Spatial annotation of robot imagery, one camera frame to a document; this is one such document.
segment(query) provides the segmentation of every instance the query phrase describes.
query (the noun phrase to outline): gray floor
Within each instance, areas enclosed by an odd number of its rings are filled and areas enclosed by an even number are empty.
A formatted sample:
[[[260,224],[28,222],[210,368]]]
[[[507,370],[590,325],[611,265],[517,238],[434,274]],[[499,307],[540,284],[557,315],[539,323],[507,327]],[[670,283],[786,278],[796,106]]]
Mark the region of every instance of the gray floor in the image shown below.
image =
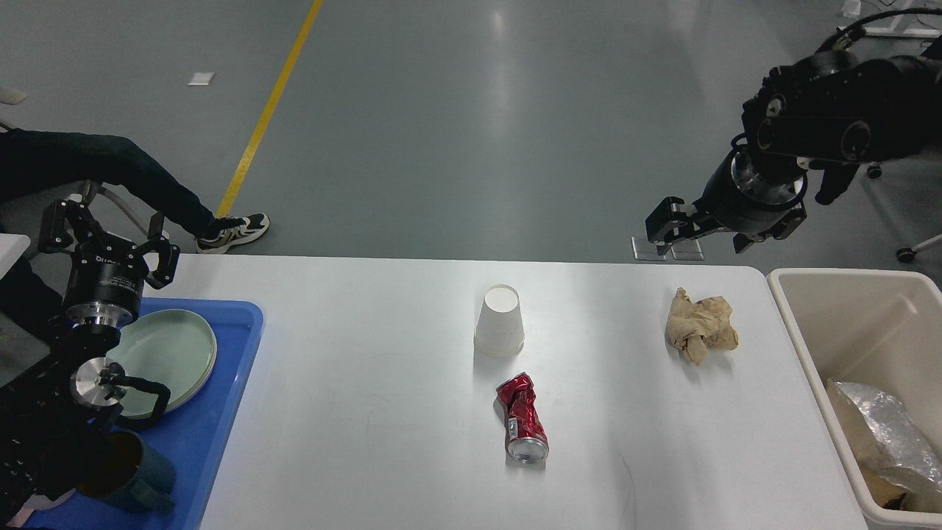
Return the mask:
[[[699,196],[741,130],[741,103],[846,24],[842,3],[325,0],[235,204],[270,213],[273,228],[237,251],[634,262],[630,236],[650,210]],[[0,84],[29,93],[0,112],[132,138],[215,209],[309,7],[0,2]],[[186,85],[207,71],[210,87]],[[888,164],[833,206],[809,201],[789,240],[742,256],[729,236],[703,240],[706,263],[938,280],[942,248],[912,265],[894,256],[942,232],[938,170]],[[54,196],[7,205],[5,219],[32,233]],[[99,216],[126,227],[113,208]],[[34,262],[64,283],[63,257]]]

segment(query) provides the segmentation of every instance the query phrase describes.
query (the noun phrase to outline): blue tray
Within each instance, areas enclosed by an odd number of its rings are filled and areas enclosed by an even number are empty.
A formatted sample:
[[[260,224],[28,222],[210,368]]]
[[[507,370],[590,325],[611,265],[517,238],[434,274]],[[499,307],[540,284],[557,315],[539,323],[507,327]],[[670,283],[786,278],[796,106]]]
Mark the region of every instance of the blue tray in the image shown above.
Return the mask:
[[[262,335],[262,311],[248,302],[146,298],[140,315],[161,309],[188,309],[216,333],[216,365],[206,384],[180,408],[141,436],[176,468],[169,514],[126,513],[76,493],[57,508],[35,512],[26,526],[56,530],[195,530],[203,518],[222,450],[236,418],[242,390]]]

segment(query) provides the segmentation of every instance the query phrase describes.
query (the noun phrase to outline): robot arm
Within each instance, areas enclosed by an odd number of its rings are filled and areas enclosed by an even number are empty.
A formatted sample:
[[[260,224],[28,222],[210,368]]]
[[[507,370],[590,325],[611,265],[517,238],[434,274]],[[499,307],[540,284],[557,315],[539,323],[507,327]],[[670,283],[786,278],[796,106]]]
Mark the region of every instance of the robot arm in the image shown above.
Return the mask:
[[[75,327],[0,388],[0,522],[34,493],[56,499],[107,459],[113,448],[105,433],[124,424],[125,388],[157,395],[149,421],[135,427],[159,420],[171,397],[106,356],[121,339],[118,328],[137,319],[144,283],[160,289],[173,280],[180,249],[163,234],[163,216],[154,215],[137,245],[105,232],[83,199],[56,201],[43,215],[39,247],[72,255],[63,312]],[[150,252],[159,256],[153,271],[144,260]]]
[[[763,79],[742,106],[744,132],[703,195],[690,205],[666,197],[646,219],[659,254],[714,232],[736,233],[737,253],[787,238],[805,218],[809,169],[824,170],[815,200],[829,205],[861,164],[942,157],[942,60],[933,57],[942,56],[942,44],[922,57],[860,62],[841,49],[854,30]]]

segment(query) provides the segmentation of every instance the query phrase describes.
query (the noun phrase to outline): white bin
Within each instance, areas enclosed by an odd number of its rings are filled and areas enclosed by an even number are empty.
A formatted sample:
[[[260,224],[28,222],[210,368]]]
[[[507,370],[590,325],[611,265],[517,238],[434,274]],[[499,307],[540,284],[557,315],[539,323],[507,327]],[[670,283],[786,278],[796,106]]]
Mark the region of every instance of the white bin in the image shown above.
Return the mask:
[[[823,384],[834,377],[899,397],[942,455],[938,287],[919,273],[854,269],[779,269],[769,275],[769,285],[870,526],[942,528],[942,514],[887,510],[873,502]]]

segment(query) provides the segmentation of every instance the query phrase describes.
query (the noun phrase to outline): white table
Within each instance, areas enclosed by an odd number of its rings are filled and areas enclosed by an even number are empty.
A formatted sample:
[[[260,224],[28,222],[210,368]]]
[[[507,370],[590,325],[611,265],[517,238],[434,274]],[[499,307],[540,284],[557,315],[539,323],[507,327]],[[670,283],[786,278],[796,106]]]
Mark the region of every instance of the white table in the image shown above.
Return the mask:
[[[475,356],[483,293],[527,341]],[[678,286],[741,346],[664,338]],[[765,278],[742,267],[182,256],[148,295],[266,324],[202,529],[865,528]],[[544,466],[504,453],[495,387],[535,382]]]
[[[16,234],[0,234],[0,278],[9,271],[29,247],[29,238]]]

